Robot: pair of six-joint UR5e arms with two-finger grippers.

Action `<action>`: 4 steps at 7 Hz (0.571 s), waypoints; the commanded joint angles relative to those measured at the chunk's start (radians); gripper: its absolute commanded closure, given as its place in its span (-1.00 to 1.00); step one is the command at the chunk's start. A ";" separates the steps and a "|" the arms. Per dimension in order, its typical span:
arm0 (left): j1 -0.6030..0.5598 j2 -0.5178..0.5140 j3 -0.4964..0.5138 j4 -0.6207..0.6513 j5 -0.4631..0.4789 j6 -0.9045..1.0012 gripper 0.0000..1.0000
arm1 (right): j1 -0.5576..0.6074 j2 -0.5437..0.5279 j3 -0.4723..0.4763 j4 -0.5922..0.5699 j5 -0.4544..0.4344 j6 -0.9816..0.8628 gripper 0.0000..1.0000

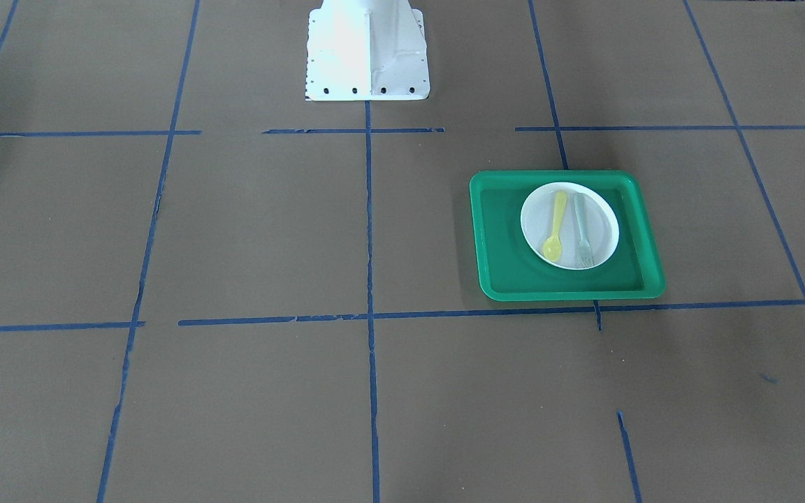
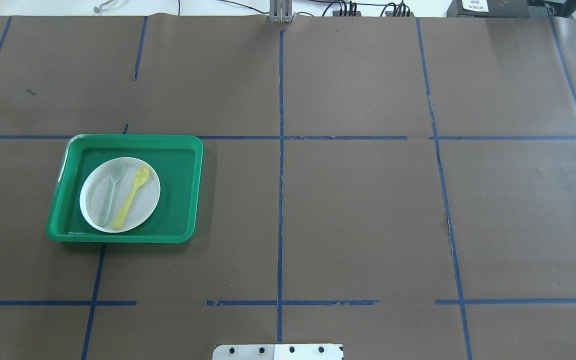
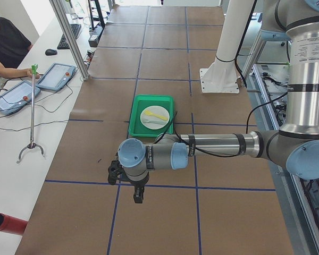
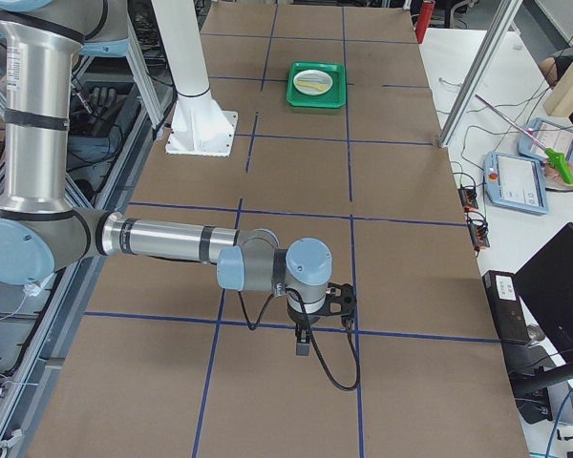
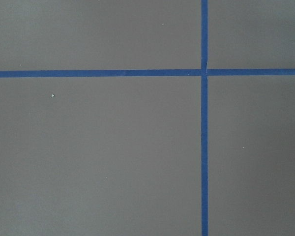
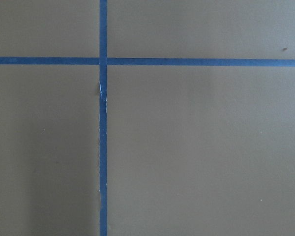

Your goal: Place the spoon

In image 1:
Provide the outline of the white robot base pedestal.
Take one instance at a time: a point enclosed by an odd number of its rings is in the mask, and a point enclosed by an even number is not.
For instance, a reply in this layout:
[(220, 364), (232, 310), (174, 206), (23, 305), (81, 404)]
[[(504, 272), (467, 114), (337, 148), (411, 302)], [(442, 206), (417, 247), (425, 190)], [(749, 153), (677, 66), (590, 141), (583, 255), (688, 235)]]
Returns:
[(425, 20), (409, 1), (324, 1), (307, 20), (305, 99), (428, 98)]

